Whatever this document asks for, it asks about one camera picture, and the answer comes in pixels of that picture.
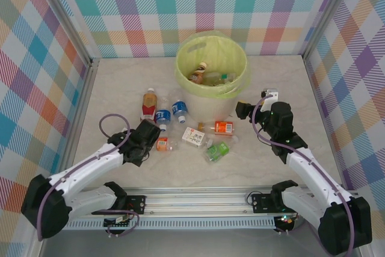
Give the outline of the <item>brown label bottle tan cap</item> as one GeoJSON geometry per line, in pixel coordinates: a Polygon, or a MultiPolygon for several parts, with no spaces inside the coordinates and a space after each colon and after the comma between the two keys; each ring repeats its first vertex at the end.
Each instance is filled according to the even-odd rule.
{"type": "Polygon", "coordinates": [[[203,75],[206,72],[207,64],[201,62],[195,71],[188,77],[188,80],[195,84],[203,83],[203,75]]]}

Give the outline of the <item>green plastic bin liner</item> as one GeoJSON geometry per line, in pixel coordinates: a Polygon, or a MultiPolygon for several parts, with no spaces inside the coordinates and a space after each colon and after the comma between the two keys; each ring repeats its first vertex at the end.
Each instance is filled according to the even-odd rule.
{"type": "Polygon", "coordinates": [[[236,97],[250,82],[247,56],[236,42],[220,31],[203,31],[189,36],[180,44],[174,75],[182,89],[196,96],[214,99],[236,97]],[[206,71],[235,73],[232,82],[216,86],[195,84],[188,77],[206,63],[206,71]]]}

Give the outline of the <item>small circuit board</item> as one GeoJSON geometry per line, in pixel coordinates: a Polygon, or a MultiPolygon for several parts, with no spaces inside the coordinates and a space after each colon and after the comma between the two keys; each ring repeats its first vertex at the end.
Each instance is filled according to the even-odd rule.
{"type": "Polygon", "coordinates": [[[112,227],[112,228],[123,228],[128,227],[130,225],[130,222],[132,220],[132,217],[130,216],[120,216],[120,217],[112,217],[112,218],[105,218],[103,220],[103,226],[104,227],[112,227]]]}
{"type": "Polygon", "coordinates": [[[286,227],[294,227],[295,222],[297,220],[297,214],[294,215],[281,215],[278,217],[274,217],[275,226],[278,228],[286,228],[286,227]]]}

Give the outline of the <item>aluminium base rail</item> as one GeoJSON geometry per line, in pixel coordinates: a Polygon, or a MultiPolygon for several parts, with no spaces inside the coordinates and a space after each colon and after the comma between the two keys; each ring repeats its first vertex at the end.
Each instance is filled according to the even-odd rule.
{"type": "MultiPolygon", "coordinates": [[[[241,211],[245,211],[248,214],[255,214],[251,204],[251,195],[261,192],[254,191],[246,197],[240,196],[235,190],[213,192],[209,189],[177,189],[169,192],[161,190],[147,194],[139,194],[132,191],[126,191],[126,193],[128,196],[144,195],[146,197],[144,214],[155,213],[181,217],[185,215],[239,214],[241,211]]],[[[257,214],[286,215],[276,213],[257,214]]]]}

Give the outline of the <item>grey metal shelf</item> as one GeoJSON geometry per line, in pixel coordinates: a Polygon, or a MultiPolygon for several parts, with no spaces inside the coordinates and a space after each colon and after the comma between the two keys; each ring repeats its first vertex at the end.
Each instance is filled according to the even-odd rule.
{"type": "Polygon", "coordinates": [[[138,230],[121,238],[104,231],[62,231],[39,257],[328,257],[309,228],[273,230],[138,230]]]}

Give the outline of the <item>aluminium frame post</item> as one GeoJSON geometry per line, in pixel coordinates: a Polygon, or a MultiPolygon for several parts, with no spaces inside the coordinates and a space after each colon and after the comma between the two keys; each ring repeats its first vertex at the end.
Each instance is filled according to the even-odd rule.
{"type": "Polygon", "coordinates": [[[339,8],[342,0],[322,0],[319,11],[311,24],[311,27],[301,48],[301,56],[306,63],[310,55],[316,49],[321,36],[339,8]]]}
{"type": "Polygon", "coordinates": [[[62,24],[68,38],[72,41],[76,51],[80,57],[85,61],[88,67],[91,66],[92,60],[85,45],[83,44],[77,30],[75,29],[72,21],[70,20],[67,11],[65,10],[60,0],[48,0],[49,5],[52,7],[52,11],[55,13],[58,21],[62,24]]]}

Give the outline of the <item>aluminium side rail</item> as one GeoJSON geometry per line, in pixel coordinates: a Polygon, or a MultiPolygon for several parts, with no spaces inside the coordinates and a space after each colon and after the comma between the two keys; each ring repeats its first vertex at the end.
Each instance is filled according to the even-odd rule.
{"type": "Polygon", "coordinates": [[[90,102],[91,93],[97,75],[97,70],[101,58],[94,58],[86,69],[85,79],[82,90],[79,94],[76,110],[73,115],[73,121],[69,127],[67,140],[63,150],[63,155],[55,169],[54,173],[65,171],[74,164],[78,143],[81,137],[82,127],[84,125],[87,108],[90,102]]]}
{"type": "Polygon", "coordinates": [[[343,173],[343,168],[340,165],[340,162],[338,160],[337,152],[336,152],[336,149],[334,147],[334,143],[333,143],[332,137],[329,134],[328,125],[327,125],[326,119],[324,117],[324,112],[323,112],[322,107],[321,107],[321,101],[319,100],[319,97],[318,97],[318,92],[316,90],[316,85],[315,85],[315,83],[312,80],[312,74],[311,74],[311,71],[310,71],[310,67],[307,64],[307,59],[303,55],[301,56],[301,59],[302,59],[302,61],[304,63],[304,67],[305,67],[305,70],[306,70],[306,73],[307,73],[310,85],[312,87],[312,91],[313,91],[313,94],[314,94],[314,97],[315,97],[315,101],[316,101],[316,104],[317,104],[317,107],[318,107],[318,110],[319,110],[319,113],[320,113],[320,116],[321,116],[322,124],[323,124],[324,130],[325,130],[325,133],[326,133],[326,136],[327,136],[330,148],[331,148],[331,152],[333,154],[334,162],[336,163],[337,171],[338,171],[338,174],[339,174],[339,176],[341,178],[341,181],[342,181],[342,186],[344,187],[344,189],[351,189],[350,184],[345,179],[345,175],[343,173]]]}

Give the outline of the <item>clear bottle small orange label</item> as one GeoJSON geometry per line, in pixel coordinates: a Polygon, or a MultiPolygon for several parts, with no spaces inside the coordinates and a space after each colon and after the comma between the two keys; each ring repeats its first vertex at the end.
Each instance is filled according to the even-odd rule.
{"type": "Polygon", "coordinates": [[[159,137],[156,142],[156,150],[158,152],[171,152],[178,149],[179,143],[175,138],[159,137]]]}

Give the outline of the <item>long orange label bottle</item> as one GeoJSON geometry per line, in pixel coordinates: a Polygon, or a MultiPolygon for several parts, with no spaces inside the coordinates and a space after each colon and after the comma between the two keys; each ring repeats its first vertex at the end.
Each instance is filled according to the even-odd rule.
{"type": "Polygon", "coordinates": [[[198,130],[215,135],[233,135],[234,125],[230,121],[215,121],[211,123],[199,123],[198,130]]]}

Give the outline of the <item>blue label plastic bottle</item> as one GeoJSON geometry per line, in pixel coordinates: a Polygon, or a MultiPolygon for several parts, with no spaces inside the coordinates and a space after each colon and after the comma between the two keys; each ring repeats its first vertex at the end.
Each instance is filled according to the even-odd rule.
{"type": "Polygon", "coordinates": [[[155,114],[155,120],[161,131],[167,131],[171,123],[170,110],[166,108],[158,110],[155,114]]]}
{"type": "Polygon", "coordinates": [[[172,106],[172,113],[176,120],[179,123],[185,123],[186,122],[186,115],[188,114],[188,110],[186,107],[186,103],[182,100],[177,100],[172,106]]]}

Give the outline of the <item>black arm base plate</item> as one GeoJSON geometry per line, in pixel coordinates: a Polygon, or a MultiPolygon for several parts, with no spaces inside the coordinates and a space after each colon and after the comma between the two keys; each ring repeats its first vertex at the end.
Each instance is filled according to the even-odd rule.
{"type": "Polygon", "coordinates": [[[283,204],[280,197],[273,197],[272,194],[256,193],[251,195],[253,212],[257,213],[276,213],[290,214],[295,211],[283,204]]]}
{"type": "Polygon", "coordinates": [[[144,214],[146,197],[144,195],[116,196],[114,194],[102,194],[93,202],[96,208],[92,215],[122,214],[123,211],[133,211],[144,214]]]}

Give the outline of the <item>clear bottle green label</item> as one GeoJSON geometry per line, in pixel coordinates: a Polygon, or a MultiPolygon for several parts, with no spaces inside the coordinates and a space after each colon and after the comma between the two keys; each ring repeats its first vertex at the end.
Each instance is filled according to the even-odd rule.
{"type": "Polygon", "coordinates": [[[222,157],[226,156],[231,148],[239,141],[237,136],[232,136],[227,140],[218,141],[213,143],[205,150],[205,157],[210,163],[219,161],[222,157]]]}

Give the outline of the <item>amber tea bottle red label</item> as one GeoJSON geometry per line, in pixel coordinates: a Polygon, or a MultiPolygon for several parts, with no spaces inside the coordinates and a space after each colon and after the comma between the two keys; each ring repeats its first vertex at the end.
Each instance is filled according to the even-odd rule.
{"type": "Polygon", "coordinates": [[[155,93],[155,89],[148,88],[147,92],[143,95],[140,119],[154,123],[157,103],[158,97],[155,93]]]}

